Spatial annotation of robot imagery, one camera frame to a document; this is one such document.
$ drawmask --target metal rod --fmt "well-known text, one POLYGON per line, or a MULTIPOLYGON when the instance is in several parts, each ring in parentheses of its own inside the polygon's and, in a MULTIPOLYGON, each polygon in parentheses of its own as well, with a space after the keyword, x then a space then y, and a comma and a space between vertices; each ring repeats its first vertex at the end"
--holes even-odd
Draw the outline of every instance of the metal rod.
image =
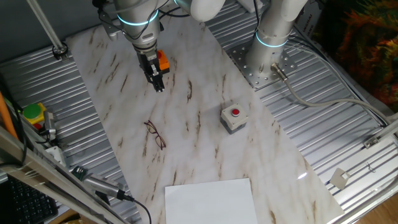
MULTIPOLYGON (((47 194, 87 218, 99 223, 128 224, 108 204, 91 193, 43 147, 35 142, 34 151, 27 150, 23 168, 2 167, 9 175, 47 194)), ((0 126, 0 161, 21 162, 23 144, 0 126)))
POLYGON ((55 31, 52 29, 51 24, 47 20, 45 14, 43 13, 42 8, 39 6, 37 1, 36 0, 26 0, 26 1, 29 4, 30 8, 32 8, 33 12, 35 13, 37 19, 41 23, 44 31, 47 33, 48 37, 50 38, 55 49, 58 51, 65 50, 64 46, 61 43, 61 40, 58 38, 55 31))

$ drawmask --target metal mounting plate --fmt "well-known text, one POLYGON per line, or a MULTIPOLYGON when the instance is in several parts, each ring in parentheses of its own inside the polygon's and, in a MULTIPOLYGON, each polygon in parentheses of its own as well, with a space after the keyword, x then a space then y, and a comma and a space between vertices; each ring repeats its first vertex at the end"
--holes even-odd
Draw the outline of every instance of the metal mounting plate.
MULTIPOLYGON (((252 41, 233 47, 231 50, 229 50, 229 57, 241 71, 249 84, 253 88, 259 89, 272 83, 274 80, 278 79, 279 76, 277 76, 275 73, 259 73, 258 68, 251 68, 246 65, 246 54, 251 46, 252 41)), ((282 53, 279 67, 282 69, 283 72, 285 72, 286 75, 296 71, 297 69, 295 62, 290 59, 290 57, 285 52, 282 53)))

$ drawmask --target marble surface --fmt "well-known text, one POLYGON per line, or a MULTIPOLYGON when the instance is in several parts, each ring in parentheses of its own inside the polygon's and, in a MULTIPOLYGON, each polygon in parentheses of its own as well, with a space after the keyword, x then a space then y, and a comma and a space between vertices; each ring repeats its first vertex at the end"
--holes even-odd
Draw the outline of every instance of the marble surface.
POLYGON ((163 93, 147 83, 123 36, 111 42, 95 27, 67 39, 132 196, 153 222, 165 223, 166 186, 246 177, 258 223, 326 223, 343 214, 204 23, 162 22, 159 49, 170 62, 163 93), (220 112, 233 103, 249 120, 229 135, 220 112), (165 139, 163 151, 148 119, 165 139))

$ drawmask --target orange object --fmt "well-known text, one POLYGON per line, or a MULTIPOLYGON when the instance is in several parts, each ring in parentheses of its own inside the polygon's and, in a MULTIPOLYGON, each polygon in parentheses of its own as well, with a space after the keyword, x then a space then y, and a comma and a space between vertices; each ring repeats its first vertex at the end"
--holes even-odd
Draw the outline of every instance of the orange object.
POLYGON ((157 51, 157 57, 159 59, 159 67, 162 71, 170 68, 169 61, 167 60, 163 50, 157 51))
POLYGON ((0 113, 1 113, 2 119, 4 120, 4 125, 6 125, 7 131, 12 136, 14 136, 16 139, 18 139, 18 135, 15 132, 14 125, 12 124, 12 120, 11 120, 11 117, 10 117, 10 112, 8 112, 7 104, 4 101, 4 98, 2 97, 1 93, 0 93, 0 113))

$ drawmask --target emergency stop button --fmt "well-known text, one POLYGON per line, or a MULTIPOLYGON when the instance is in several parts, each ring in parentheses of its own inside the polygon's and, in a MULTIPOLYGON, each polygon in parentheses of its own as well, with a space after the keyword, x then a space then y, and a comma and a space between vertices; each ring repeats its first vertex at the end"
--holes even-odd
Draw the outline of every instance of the emergency stop button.
POLYGON ((237 117, 237 116, 239 116, 240 112, 238 109, 233 109, 231 113, 232 113, 232 116, 237 117))

